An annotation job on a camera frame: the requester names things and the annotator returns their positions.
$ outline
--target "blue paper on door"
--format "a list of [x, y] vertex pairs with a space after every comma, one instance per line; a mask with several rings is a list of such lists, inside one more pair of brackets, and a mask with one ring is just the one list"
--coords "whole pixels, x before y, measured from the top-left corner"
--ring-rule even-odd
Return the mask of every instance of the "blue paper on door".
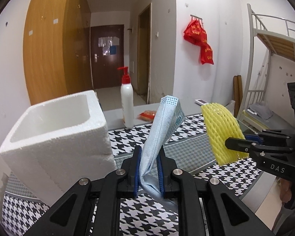
[[117, 46], [111, 46], [110, 55], [116, 55], [116, 54], [117, 54]]

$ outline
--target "red pump cap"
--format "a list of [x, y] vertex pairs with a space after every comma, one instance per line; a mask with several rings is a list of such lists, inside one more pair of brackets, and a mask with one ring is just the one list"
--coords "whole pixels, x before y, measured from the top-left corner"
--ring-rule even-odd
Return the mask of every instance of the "red pump cap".
[[129, 84], [131, 83], [131, 78], [130, 78], [130, 75], [128, 74], [128, 67], [118, 67], [117, 68], [118, 70], [123, 70], [124, 71], [124, 74], [121, 78], [121, 83], [122, 84]]

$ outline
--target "white foam container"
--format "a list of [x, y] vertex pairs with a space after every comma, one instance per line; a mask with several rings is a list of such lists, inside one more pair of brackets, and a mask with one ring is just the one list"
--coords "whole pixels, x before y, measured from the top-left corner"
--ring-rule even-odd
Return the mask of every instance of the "white foam container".
[[49, 206], [80, 178], [95, 180], [116, 169], [107, 123], [92, 90], [29, 107], [0, 154]]

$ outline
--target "metal screw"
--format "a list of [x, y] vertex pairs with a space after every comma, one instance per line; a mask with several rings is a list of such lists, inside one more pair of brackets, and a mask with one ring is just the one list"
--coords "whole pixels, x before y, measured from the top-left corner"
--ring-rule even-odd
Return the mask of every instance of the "metal screw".
[[80, 184], [80, 185], [86, 185], [86, 184], [88, 184], [88, 179], [87, 179], [87, 178], [81, 178], [81, 179], [79, 180], [79, 184]]
[[217, 185], [217, 184], [219, 184], [219, 180], [216, 177], [213, 177], [213, 178], [210, 179], [210, 183], [214, 184], [214, 185]]
[[183, 173], [183, 171], [181, 169], [174, 169], [173, 173], [177, 176], [181, 175]]
[[116, 170], [116, 174], [119, 175], [119, 176], [121, 176], [121, 175], [123, 175], [125, 173], [126, 173], [126, 171], [124, 169], [117, 169]]

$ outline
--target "white pump bottle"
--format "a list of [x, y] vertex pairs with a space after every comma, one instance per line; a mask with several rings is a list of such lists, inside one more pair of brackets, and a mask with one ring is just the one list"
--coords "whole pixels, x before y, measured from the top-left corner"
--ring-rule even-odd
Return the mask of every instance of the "white pump bottle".
[[123, 121], [126, 128], [131, 129], [134, 127], [133, 88], [131, 85], [131, 78], [128, 74], [128, 67], [119, 67], [118, 70], [124, 71], [120, 89]]

